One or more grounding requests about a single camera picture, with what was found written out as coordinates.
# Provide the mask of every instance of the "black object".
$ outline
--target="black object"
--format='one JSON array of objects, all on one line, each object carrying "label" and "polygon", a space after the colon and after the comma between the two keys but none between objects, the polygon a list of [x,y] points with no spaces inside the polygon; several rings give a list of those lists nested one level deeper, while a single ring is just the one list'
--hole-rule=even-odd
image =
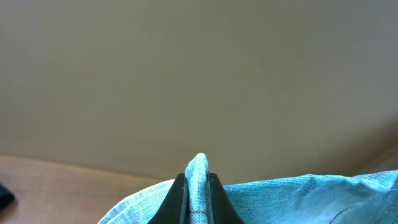
[{"label": "black object", "polygon": [[[236,213],[216,174],[208,174],[207,219],[209,224],[244,224]],[[148,224],[187,224],[189,223],[188,183],[185,174],[179,174],[162,205]]]},{"label": "black object", "polygon": [[14,201],[14,195],[0,184],[0,211]]}]

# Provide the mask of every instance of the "blue cloth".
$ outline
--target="blue cloth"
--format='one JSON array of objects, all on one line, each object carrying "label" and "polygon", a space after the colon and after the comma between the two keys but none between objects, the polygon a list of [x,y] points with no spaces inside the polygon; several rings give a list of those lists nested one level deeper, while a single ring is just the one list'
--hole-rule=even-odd
[{"label": "blue cloth", "polygon": [[[191,223],[207,223],[207,159],[198,154],[185,175]],[[398,170],[343,177],[303,175],[224,186],[245,223],[398,223]],[[173,180],[148,187],[114,206],[99,224],[147,223]]]}]

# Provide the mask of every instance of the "wall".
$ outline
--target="wall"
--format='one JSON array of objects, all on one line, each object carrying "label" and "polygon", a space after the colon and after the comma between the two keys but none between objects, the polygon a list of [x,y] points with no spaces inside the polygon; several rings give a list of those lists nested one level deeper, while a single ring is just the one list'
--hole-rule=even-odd
[{"label": "wall", "polygon": [[350,175],[398,130],[397,1],[4,0],[0,152],[224,183]]}]

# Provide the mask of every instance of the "wooden table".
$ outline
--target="wooden table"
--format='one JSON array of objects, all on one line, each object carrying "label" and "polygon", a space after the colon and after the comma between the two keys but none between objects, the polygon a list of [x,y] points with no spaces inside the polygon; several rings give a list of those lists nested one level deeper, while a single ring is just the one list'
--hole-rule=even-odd
[{"label": "wooden table", "polygon": [[120,200],[160,180],[58,162],[0,156],[0,182],[17,201],[0,223],[97,223]]}]

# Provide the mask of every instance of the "denim fabric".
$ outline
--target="denim fabric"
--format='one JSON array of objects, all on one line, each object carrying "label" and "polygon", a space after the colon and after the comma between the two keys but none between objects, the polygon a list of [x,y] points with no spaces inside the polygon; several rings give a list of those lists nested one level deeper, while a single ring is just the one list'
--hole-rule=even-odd
[{"label": "denim fabric", "polygon": [[[185,171],[191,223],[207,223],[203,187],[207,173],[204,154],[197,155]],[[147,223],[172,182],[125,198],[99,223]],[[309,174],[227,185],[224,189],[245,223],[398,223],[398,170],[356,177]]]}]

